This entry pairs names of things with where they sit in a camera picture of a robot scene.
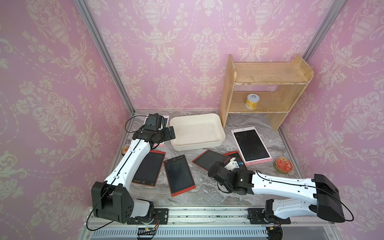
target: black screen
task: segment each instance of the black screen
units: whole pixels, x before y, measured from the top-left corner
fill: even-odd
[[[235,153],[232,153],[232,154],[226,154],[226,156],[228,157],[235,157],[236,158],[236,162],[239,164],[239,169],[240,170],[247,170],[247,167],[245,166],[244,162],[241,160],[241,156],[240,156],[240,153],[238,152],[235,152]]]
[[[133,183],[155,186],[157,177],[159,176],[161,164],[163,163],[165,153],[149,152],[141,162],[135,176],[132,179]]]
[[[244,161],[270,157],[255,130],[234,132],[237,143],[244,156]]]
[[[184,155],[164,161],[164,167],[172,194],[195,185]]]
[[[193,163],[209,171],[210,167],[215,162],[226,162],[231,157],[214,152],[212,150],[205,151],[202,155],[198,156]]]

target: small round tin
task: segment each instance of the small round tin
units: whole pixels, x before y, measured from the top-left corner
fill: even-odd
[[[260,97],[256,94],[249,94],[245,106],[249,109],[255,109],[260,101]]]
[[[123,147],[123,148],[121,149],[121,154],[122,154],[122,155],[126,154],[127,151],[128,151],[128,149],[129,149],[128,146]]]
[[[285,157],[278,157],[273,166],[281,174],[288,174],[293,170],[292,162]]]

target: shelf board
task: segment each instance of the shelf board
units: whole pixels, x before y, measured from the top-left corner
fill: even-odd
[[[245,107],[248,94],[255,93],[260,97],[256,109]],[[277,92],[248,92],[234,91],[228,113],[288,113]]]
[[[250,84],[307,84],[303,76],[292,62],[283,63],[235,63],[237,85]]]

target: wooden shelf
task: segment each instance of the wooden shelf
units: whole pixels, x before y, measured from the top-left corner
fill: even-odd
[[[307,84],[292,63],[235,63],[238,84]]]
[[[229,113],[266,113],[273,130],[277,131],[312,78],[313,70],[298,55],[290,63],[235,63],[229,55],[219,110],[223,128]],[[280,86],[275,92],[234,91],[235,85],[242,84]],[[250,93],[260,96],[253,110],[245,107]]]
[[[256,109],[245,107],[248,94],[252,92],[234,91],[228,113],[287,113],[288,109],[282,103],[277,92],[253,92],[260,97]]]

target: damask pattern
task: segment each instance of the damask pattern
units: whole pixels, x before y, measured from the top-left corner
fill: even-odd
[[[315,77],[282,125],[307,177],[340,189],[346,240],[382,239],[384,1],[347,1],[309,64]],[[344,210],[346,218],[350,214]]]
[[[291,61],[333,3],[86,1],[135,109],[218,109],[228,54],[235,61]]]
[[[0,239],[77,239],[126,106],[73,1],[3,1],[0,34]]]

